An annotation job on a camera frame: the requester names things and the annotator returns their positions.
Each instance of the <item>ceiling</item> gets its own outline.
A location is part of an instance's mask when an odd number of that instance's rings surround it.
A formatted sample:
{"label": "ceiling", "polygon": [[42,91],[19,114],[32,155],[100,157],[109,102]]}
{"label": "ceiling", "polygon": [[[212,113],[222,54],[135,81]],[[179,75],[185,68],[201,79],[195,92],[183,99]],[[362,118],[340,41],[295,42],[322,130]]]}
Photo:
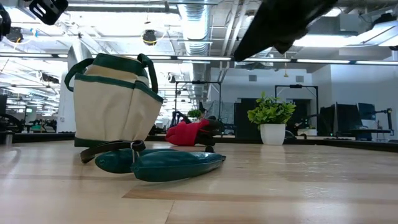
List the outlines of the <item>ceiling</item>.
{"label": "ceiling", "polygon": [[[185,41],[183,35],[182,20],[179,14],[174,13],[178,5],[170,3],[170,12],[136,12],[136,8],[125,7],[121,3],[126,1],[69,1],[70,10],[65,12],[54,26],[47,26],[38,19],[30,17],[20,8],[8,6],[7,10],[12,19],[13,27],[21,27],[24,39],[21,43],[15,44],[7,39],[0,43],[0,52],[11,53],[41,53],[41,54],[67,54],[74,42],[83,42],[92,54],[129,54],[137,55],[145,53],[147,55],[185,55]],[[153,6],[153,2],[136,3],[137,7],[148,8]],[[223,43],[228,31],[228,24],[233,22],[234,28],[239,29],[237,41],[229,40],[235,49],[239,40],[243,37],[249,27],[252,14],[257,10],[261,1],[253,0],[248,2],[245,12],[241,12],[243,1],[239,2],[238,11],[235,18],[231,18],[234,8],[233,0],[220,1],[219,4],[211,7],[210,16],[210,38],[208,40],[208,56],[222,55]],[[381,13],[388,9],[395,11],[398,1],[339,1],[338,6],[342,14],[352,15],[358,23],[358,32],[361,33],[370,24],[366,21],[377,18]],[[240,28],[237,27],[240,13],[244,17]],[[142,35],[145,30],[156,30],[158,38],[154,46],[147,46],[142,42]],[[388,47],[350,47],[350,48],[324,48],[324,47],[292,47],[286,55],[281,55],[275,49],[269,49],[266,54],[260,57],[288,57],[288,58],[332,58],[350,60],[382,60],[391,55]],[[272,68],[277,70],[284,68],[283,63],[274,63]],[[192,79],[190,74],[192,65],[190,63],[156,63],[155,68],[158,73],[160,94],[166,97],[167,103],[162,108],[161,113],[169,114],[174,103],[175,84],[170,83],[167,77],[175,75],[177,80],[189,81]],[[307,73],[313,72],[319,66],[310,64],[291,64],[290,69],[307,69]],[[3,86],[3,92],[12,95],[12,98],[23,97],[26,95],[38,98],[47,97],[49,103],[53,104],[59,99],[59,84],[50,83],[53,88],[43,88],[49,83],[43,81],[41,74],[46,74],[60,80],[62,74],[67,69],[65,58],[54,60],[42,60],[39,58],[7,58],[0,57],[0,82],[2,85],[30,85],[39,86],[15,90]],[[180,106],[183,111],[194,108],[196,103],[192,99],[192,87],[184,87],[179,98],[185,102]],[[203,96],[206,96],[206,88],[203,87]]]}

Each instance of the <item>canvas tote bag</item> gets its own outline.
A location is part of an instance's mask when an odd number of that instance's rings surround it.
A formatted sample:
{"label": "canvas tote bag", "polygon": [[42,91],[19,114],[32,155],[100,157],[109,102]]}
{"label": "canvas tote bag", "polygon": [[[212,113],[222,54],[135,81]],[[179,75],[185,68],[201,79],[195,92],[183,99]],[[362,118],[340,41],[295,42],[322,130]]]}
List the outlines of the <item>canvas tote bag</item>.
{"label": "canvas tote bag", "polygon": [[[73,76],[75,86],[70,87]],[[145,140],[163,103],[157,94],[154,64],[144,54],[137,60],[98,54],[74,65],[65,84],[74,95],[76,147]]]}

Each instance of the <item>black frame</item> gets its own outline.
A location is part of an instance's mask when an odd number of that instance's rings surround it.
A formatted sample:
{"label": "black frame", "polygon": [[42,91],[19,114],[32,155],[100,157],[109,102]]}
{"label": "black frame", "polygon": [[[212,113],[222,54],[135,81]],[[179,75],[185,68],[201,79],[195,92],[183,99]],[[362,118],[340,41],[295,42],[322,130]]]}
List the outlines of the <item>black frame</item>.
{"label": "black frame", "polygon": [[317,99],[317,116],[319,115],[319,95],[318,95],[318,86],[304,86],[304,85],[275,85],[275,97],[277,96],[278,87],[289,87],[289,88],[314,88],[315,89],[315,97]]}
{"label": "black frame", "polygon": [[218,84],[219,88],[219,94],[218,94],[218,101],[220,106],[218,107],[218,121],[221,120],[221,82],[207,82],[207,81],[175,81],[175,102],[174,102],[174,111],[177,112],[177,88],[179,83],[191,83],[191,84],[197,84],[197,85],[202,85],[202,84]]}

